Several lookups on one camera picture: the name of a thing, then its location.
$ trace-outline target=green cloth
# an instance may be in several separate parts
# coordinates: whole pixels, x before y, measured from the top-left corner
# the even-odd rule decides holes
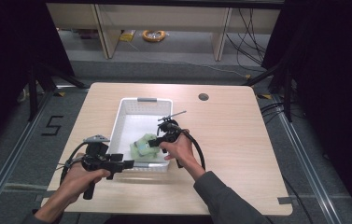
[[[146,133],[144,136],[134,143],[130,144],[130,151],[132,159],[135,161],[146,161],[157,158],[157,154],[160,151],[159,147],[150,147],[148,144],[149,140],[155,140],[156,135],[152,133]]]

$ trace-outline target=hand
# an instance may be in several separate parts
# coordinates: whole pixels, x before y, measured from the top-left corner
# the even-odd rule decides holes
[[[159,147],[166,148],[169,152],[169,155],[164,158],[165,160],[177,159],[194,180],[205,173],[205,170],[193,156],[192,142],[185,134],[180,134],[174,143],[162,142],[159,144]]]
[[[103,177],[110,176],[111,173],[101,169],[96,171],[86,171],[81,162],[74,163],[68,171],[61,186],[48,199],[48,201],[35,213],[35,217],[53,222],[71,203],[77,201],[79,195],[88,189],[89,184],[99,182]]]

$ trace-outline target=round hole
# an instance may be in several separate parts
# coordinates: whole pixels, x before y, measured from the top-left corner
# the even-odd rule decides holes
[[[208,95],[205,94],[205,93],[200,93],[200,94],[199,94],[199,99],[200,99],[201,101],[206,101],[206,100],[208,100]]]

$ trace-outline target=wooden table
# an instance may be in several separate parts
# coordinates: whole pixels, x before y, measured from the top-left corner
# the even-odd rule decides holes
[[[209,99],[202,101],[199,94]],[[120,100],[125,97],[166,98],[173,111],[187,110],[175,119],[190,129],[204,153],[206,170],[213,171],[264,215],[291,214],[288,197],[254,92],[249,87],[94,83],[79,112],[59,162],[65,162],[84,138],[111,135]],[[59,186],[56,171],[49,190]],[[195,192],[193,179],[171,161],[167,173],[124,171],[96,185],[93,199],[71,204],[69,212],[111,214],[204,215],[208,210]]]

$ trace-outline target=black curtain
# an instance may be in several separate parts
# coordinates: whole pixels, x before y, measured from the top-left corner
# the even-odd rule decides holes
[[[0,1],[0,130],[35,63],[74,75],[45,3]]]
[[[319,3],[320,10],[307,14],[301,8],[281,12],[264,66],[277,64],[296,27],[309,13],[319,13],[312,34],[301,40],[306,48],[296,53],[289,71],[307,117],[352,196],[352,1]],[[282,79],[276,84],[283,85]]]

